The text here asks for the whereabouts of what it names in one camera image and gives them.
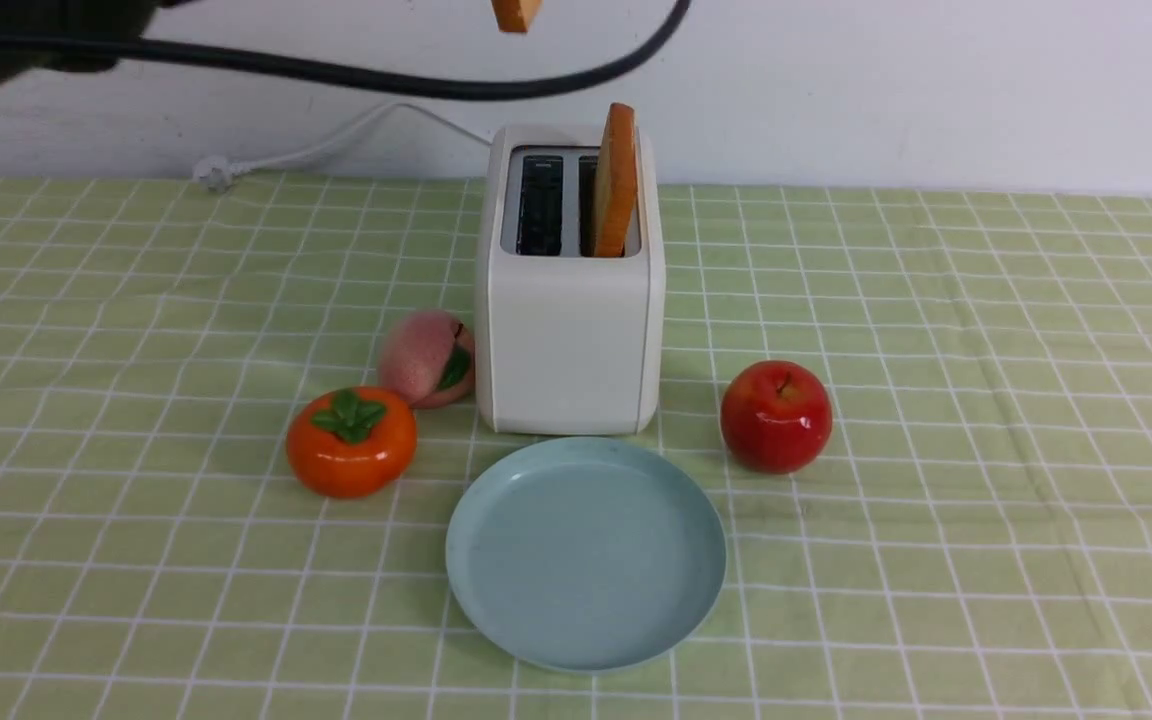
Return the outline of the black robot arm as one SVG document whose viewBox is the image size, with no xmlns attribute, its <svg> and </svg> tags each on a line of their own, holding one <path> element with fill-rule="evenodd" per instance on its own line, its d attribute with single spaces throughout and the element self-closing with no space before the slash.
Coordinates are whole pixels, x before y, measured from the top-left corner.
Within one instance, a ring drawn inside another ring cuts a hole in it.
<svg viewBox="0 0 1152 720">
<path fill-rule="evenodd" d="M 74 38 L 132 41 L 145 36 L 160 10 L 175 1 L 0 1 L 0 86 L 28 70 L 96 74 L 116 56 L 67 50 Z"/>
</svg>

